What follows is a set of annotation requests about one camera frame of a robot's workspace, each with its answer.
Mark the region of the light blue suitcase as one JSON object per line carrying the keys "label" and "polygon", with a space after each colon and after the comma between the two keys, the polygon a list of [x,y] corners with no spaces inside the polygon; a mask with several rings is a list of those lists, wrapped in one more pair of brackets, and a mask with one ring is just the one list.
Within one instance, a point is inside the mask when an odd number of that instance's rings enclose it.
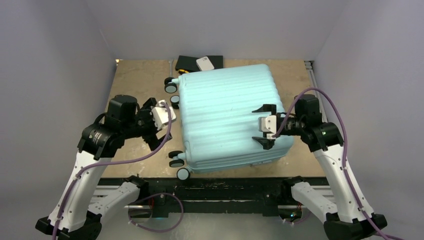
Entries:
{"label": "light blue suitcase", "polygon": [[179,109],[183,150],[168,154],[179,180],[275,162],[294,144],[292,136],[280,136],[272,149],[264,150],[252,139],[263,135],[258,118],[270,115],[252,111],[275,104],[278,113],[284,112],[266,64],[190,72],[166,78],[164,84],[167,93],[179,98],[173,105]]}

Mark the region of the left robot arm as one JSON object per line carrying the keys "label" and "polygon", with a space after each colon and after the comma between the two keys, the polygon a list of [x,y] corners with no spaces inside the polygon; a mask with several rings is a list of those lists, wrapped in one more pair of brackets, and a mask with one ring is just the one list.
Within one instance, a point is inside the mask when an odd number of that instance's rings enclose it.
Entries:
{"label": "left robot arm", "polygon": [[141,138],[156,154],[172,138],[175,110],[165,100],[149,98],[144,104],[131,95],[116,95],[106,112],[86,127],[77,145],[75,163],[54,210],[35,228],[54,240],[94,240],[105,222],[127,204],[146,203],[149,191],[133,177],[112,194],[92,203],[98,183],[128,139]]}

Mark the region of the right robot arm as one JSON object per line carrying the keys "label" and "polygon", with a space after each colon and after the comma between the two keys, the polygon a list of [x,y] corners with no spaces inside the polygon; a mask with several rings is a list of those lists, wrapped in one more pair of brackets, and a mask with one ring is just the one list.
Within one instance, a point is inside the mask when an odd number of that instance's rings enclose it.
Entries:
{"label": "right robot arm", "polygon": [[344,158],[346,144],[339,128],[324,122],[320,101],[313,94],[296,97],[295,113],[277,112],[275,104],[263,104],[257,113],[261,137],[253,139],[270,150],[280,136],[299,136],[323,169],[334,196],[334,202],[323,196],[300,176],[289,178],[282,184],[280,196],[288,204],[303,204],[323,224],[330,240],[362,240],[377,234],[388,225],[384,215],[375,213]]}

